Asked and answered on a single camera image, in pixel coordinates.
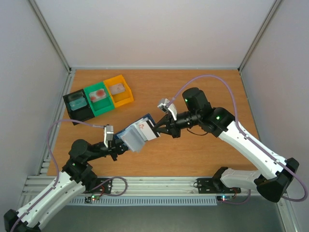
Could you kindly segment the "white blossom credit card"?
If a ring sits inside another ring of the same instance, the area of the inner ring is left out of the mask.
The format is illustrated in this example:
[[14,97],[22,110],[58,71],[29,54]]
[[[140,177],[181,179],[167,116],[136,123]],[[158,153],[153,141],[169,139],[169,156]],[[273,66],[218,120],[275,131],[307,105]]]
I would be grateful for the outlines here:
[[157,132],[153,131],[154,125],[150,120],[137,122],[136,126],[144,141],[150,141],[160,137]]

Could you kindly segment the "blue card holder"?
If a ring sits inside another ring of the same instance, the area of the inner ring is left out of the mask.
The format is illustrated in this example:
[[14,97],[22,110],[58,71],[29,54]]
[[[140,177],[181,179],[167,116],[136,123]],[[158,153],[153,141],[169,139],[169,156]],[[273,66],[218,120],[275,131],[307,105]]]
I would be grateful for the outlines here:
[[155,121],[153,120],[152,116],[150,114],[146,114],[142,118],[127,126],[125,129],[116,133],[115,138],[121,139],[127,148],[132,152],[140,152],[145,143],[148,141],[143,140],[140,133],[138,132],[136,123],[145,120],[150,120],[153,125],[155,125]]

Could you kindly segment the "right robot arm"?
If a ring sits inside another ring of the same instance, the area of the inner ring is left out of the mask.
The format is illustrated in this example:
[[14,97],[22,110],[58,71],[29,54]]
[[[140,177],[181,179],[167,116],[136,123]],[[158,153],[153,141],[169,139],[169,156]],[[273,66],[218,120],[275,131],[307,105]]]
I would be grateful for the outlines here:
[[257,168],[256,171],[241,171],[221,167],[211,179],[215,192],[230,188],[249,189],[277,203],[292,182],[299,167],[298,161],[276,155],[237,123],[228,110],[212,107],[204,92],[197,87],[186,90],[182,96],[188,110],[178,113],[174,104],[162,99],[158,108],[165,112],[165,116],[153,130],[179,138],[183,129],[200,126],[205,133],[234,147]]

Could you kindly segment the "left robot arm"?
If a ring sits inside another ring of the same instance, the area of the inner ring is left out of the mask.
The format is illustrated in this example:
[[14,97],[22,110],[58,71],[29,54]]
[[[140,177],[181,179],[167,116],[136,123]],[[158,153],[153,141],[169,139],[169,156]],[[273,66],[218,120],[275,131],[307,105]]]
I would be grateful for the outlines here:
[[89,161],[111,156],[117,160],[128,151],[120,139],[113,138],[107,144],[90,144],[83,139],[76,140],[69,151],[69,160],[55,179],[32,201],[19,208],[10,209],[4,215],[7,232],[40,232],[46,223],[70,200],[82,193],[96,190],[109,195],[107,184],[111,178],[101,181],[93,172]]

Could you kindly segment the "red white card in bin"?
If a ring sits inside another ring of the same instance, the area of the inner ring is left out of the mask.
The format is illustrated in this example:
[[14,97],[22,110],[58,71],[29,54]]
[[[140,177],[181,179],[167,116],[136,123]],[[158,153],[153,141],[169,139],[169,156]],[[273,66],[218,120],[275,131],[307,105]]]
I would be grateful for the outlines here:
[[103,88],[92,91],[88,94],[91,102],[98,102],[106,98],[106,92]]

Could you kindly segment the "teal card in black bin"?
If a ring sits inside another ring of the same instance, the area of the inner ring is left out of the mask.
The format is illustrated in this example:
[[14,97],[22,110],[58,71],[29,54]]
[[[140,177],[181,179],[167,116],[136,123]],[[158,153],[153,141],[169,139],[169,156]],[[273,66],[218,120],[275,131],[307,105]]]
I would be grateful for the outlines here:
[[87,101],[84,97],[81,97],[81,98],[75,99],[73,101],[70,101],[69,106],[70,106],[70,109],[72,111],[76,111],[80,108],[87,106]]

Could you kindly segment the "card in yellow bin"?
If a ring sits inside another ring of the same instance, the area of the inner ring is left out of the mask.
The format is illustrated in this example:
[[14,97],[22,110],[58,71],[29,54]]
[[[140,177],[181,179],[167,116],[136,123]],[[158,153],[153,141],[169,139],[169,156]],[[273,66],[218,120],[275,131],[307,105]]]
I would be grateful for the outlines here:
[[112,95],[116,95],[125,92],[126,88],[122,83],[117,83],[115,85],[110,86],[109,90]]

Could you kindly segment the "green plastic bin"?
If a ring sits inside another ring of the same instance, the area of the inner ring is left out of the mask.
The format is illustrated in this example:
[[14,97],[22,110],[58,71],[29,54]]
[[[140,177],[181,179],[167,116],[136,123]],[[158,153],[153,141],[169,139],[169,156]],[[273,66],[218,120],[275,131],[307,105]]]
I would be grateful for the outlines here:
[[85,87],[84,92],[95,117],[115,108],[111,96],[103,82]]

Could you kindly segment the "black plastic bin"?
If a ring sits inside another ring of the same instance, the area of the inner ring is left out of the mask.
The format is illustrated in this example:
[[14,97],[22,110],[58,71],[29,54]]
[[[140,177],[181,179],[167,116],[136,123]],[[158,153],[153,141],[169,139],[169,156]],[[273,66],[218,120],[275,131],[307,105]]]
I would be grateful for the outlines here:
[[95,117],[83,89],[64,95],[63,100],[70,119],[85,122]]

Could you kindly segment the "yellow plastic bin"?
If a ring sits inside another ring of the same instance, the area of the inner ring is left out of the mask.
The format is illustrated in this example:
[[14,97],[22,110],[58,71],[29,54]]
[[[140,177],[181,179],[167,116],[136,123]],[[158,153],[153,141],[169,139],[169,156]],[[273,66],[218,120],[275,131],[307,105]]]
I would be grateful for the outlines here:
[[103,83],[111,96],[115,108],[134,101],[132,91],[122,75],[106,79]]

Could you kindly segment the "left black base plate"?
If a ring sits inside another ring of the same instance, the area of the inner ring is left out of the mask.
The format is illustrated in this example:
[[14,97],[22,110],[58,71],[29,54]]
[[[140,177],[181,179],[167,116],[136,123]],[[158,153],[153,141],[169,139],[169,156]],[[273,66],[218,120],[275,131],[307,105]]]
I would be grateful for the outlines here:
[[84,193],[107,193],[110,194],[112,189],[112,179],[110,178],[97,178],[85,190]]

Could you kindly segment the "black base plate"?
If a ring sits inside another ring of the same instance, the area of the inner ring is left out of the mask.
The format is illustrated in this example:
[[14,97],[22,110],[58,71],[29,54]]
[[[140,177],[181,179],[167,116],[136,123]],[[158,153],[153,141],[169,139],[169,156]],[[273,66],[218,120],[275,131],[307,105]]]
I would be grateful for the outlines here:
[[110,194],[112,189],[112,179],[110,178],[97,178],[85,190],[84,193],[107,193]]
[[232,194],[241,193],[240,188],[226,187],[220,180],[214,180],[213,178],[198,178],[193,184],[197,188],[199,194]]

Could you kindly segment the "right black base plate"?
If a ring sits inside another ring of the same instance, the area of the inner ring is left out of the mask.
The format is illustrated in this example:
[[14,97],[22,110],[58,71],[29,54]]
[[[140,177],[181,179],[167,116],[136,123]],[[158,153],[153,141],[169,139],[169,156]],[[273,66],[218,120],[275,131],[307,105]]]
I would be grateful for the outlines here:
[[199,194],[232,194],[241,193],[240,188],[226,187],[220,180],[214,180],[213,178],[198,178],[193,184],[197,188]]

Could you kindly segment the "aluminium front rail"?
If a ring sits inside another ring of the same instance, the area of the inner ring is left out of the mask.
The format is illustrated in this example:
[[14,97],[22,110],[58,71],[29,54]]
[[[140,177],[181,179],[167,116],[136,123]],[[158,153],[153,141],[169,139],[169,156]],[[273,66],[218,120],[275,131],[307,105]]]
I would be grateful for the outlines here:
[[[53,176],[29,176],[22,195],[36,196],[53,182]],[[198,196],[197,177],[126,177],[128,189],[125,196]]]

